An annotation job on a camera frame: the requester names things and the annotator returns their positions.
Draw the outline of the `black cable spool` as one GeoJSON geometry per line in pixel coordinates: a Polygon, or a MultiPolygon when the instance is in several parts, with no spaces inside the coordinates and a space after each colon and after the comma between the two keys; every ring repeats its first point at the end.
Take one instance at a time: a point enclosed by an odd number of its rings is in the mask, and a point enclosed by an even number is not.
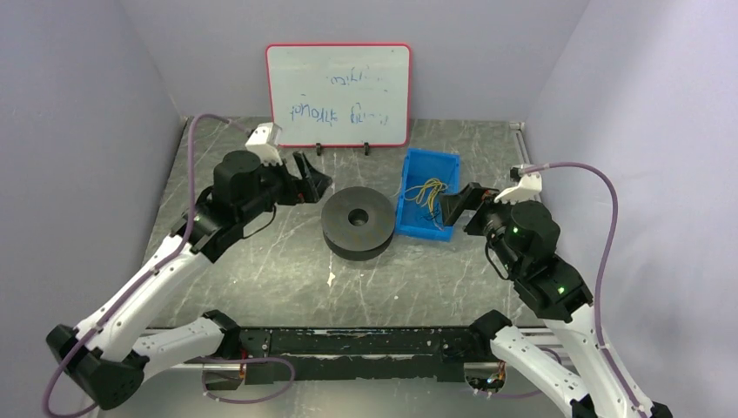
{"type": "Polygon", "coordinates": [[[383,193],[352,186],[332,195],[321,211],[321,227],[328,248],[349,261],[368,261],[390,245],[395,210],[383,193]]]}

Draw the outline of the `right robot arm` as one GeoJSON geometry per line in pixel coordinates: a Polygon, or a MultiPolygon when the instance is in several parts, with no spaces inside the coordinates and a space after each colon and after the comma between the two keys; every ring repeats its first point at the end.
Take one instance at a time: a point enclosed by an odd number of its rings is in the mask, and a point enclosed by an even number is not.
{"type": "Polygon", "coordinates": [[[651,400],[597,333],[594,297],[579,272],[556,253],[560,227],[535,200],[497,201],[495,189],[477,183],[439,197],[445,226],[467,210],[464,231],[485,239],[486,253],[502,262],[523,303],[544,321],[564,348],[570,371],[497,310],[479,317],[472,330],[488,351],[513,367],[566,417],[669,417],[667,405],[651,400]]]}

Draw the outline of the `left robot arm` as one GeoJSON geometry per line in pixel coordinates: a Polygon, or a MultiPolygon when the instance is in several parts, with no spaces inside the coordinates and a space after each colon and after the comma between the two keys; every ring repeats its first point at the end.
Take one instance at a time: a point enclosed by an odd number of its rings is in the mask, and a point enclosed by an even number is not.
{"type": "Polygon", "coordinates": [[[189,209],[159,249],[116,295],[74,327],[59,325],[46,342],[95,408],[110,410],[130,399],[151,377],[198,357],[243,360],[240,326],[211,310],[193,322],[153,336],[144,330],[176,287],[213,265],[245,238],[245,227],[277,206],[315,204],[330,176],[295,152],[298,175],[282,159],[266,163],[256,153],[229,152],[213,182],[193,196],[189,209]]]}

